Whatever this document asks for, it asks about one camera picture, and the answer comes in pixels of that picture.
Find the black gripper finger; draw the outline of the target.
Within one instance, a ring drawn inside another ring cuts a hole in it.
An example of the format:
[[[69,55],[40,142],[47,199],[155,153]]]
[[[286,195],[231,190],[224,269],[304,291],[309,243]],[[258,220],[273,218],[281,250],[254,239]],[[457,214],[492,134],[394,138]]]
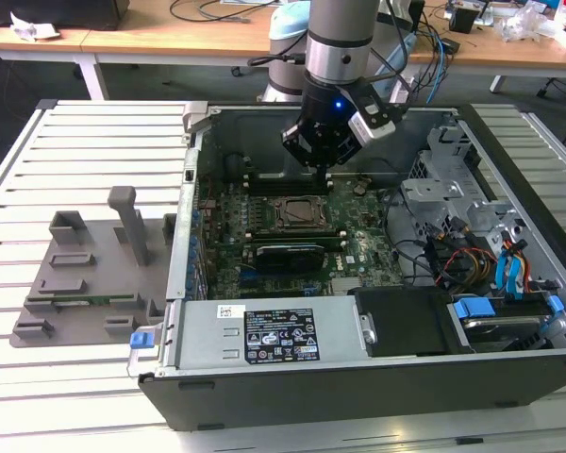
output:
[[[301,134],[300,126],[294,125],[281,133],[281,141],[285,149],[304,167],[312,168],[313,184],[315,187],[323,187],[323,165],[319,155],[312,150],[311,145]]]
[[[336,165],[342,165],[351,159],[359,150],[361,144],[350,129],[328,129],[325,132],[323,152],[323,186],[327,191],[327,170]]]

